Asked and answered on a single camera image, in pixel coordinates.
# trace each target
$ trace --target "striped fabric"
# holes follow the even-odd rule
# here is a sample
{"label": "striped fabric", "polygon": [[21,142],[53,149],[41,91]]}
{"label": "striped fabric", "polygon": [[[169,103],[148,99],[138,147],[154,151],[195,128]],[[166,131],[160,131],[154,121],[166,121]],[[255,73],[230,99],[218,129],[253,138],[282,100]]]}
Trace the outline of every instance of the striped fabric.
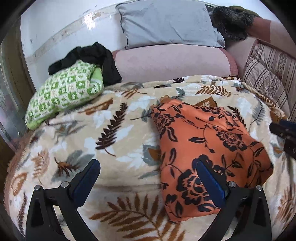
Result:
{"label": "striped fabric", "polygon": [[256,44],[244,71],[243,82],[269,97],[296,121],[296,60],[280,50]]}

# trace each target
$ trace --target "black jacket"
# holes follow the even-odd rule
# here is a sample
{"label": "black jacket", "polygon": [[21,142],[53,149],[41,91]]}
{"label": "black jacket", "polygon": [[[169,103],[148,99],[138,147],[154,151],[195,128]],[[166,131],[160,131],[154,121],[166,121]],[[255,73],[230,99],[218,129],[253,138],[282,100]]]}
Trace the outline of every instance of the black jacket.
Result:
{"label": "black jacket", "polygon": [[122,79],[115,66],[112,53],[98,42],[95,42],[92,46],[76,47],[71,50],[64,59],[49,66],[48,73],[52,75],[62,69],[69,68],[79,59],[102,68],[104,86],[119,83]]}

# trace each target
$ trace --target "black fur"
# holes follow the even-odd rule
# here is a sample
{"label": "black fur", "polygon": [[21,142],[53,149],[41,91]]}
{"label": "black fur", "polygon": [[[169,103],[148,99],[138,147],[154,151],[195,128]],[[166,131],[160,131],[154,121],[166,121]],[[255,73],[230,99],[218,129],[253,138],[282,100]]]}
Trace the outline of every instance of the black fur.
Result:
{"label": "black fur", "polygon": [[212,24],[222,34],[225,40],[240,41],[248,37],[247,27],[253,24],[253,15],[230,9],[228,7],[215,7],[210,14]]}

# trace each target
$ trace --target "green pillow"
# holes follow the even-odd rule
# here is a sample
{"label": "green pillow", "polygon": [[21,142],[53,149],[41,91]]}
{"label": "green pillow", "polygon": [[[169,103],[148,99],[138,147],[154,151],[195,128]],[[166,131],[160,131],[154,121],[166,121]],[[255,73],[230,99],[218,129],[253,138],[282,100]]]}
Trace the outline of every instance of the green pillow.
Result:
{"label": "green pillow", "polygon": [[25,116],[29,129],[36,129],[54,113],[97,97],[104,90],[102,70],[81,60],[50,76],[31,98]]}

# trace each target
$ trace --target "bed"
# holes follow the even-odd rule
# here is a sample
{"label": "bed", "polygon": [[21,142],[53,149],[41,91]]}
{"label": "bed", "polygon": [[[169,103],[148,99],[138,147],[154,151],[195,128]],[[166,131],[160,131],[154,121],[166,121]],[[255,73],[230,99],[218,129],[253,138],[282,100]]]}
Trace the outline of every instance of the bed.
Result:
{"label": "bed", "polygon": [[[198,240],[215,215],[172,224],[163,209],[159,134],[150,106],[171,98],[191,105],[223,106],[263,143],[274,165],[263,188],[275,240],[296,213],[296,162],[283,152],[283,140],[269,131],[272,121],[287,116],[240,79],[211,75],[119,83],[105,88],[90,103],[43,123],[11,161],[5,183],[5,206],[20,233],[25,235],[35,185],[58,187],[96,158],[101,174],[78,211],[98,240]],[[110,133],[115,139],[106,141]],[[65,236],[74,240],[60,210],[55,211]],[[234,220],[224,239],[235,225]]]}

